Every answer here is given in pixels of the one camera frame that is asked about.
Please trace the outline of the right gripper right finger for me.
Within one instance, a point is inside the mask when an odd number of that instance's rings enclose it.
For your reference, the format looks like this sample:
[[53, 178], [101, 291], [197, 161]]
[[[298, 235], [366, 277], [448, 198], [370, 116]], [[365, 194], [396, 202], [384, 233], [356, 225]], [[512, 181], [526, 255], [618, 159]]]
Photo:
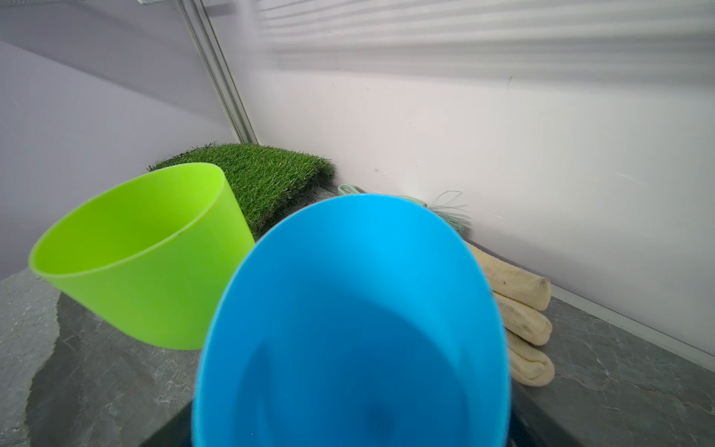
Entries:
[[526, 387], [516, 381], [511, 383], [511, 414], [508, 428], [508, 446], [580, 446], [566, 429], [545, 413], [527, 393]]

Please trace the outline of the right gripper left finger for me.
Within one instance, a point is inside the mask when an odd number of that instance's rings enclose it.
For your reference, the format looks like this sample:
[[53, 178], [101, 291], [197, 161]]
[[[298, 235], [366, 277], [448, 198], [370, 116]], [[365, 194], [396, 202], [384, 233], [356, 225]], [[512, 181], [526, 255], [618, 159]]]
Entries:
[[162, 428], [156, 431], [141, 447], [192, 447], [192, 407], [188, 402]]

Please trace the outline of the blue plastic wine glass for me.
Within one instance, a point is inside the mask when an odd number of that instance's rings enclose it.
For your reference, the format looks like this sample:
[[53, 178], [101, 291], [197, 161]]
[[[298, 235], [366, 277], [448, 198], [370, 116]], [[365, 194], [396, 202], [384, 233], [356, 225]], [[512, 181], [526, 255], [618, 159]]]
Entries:
[[266, 233], [219, 303], [197, 446], [502, 446], [506, 335], [461, 237], [406, 199], [352, 195]]

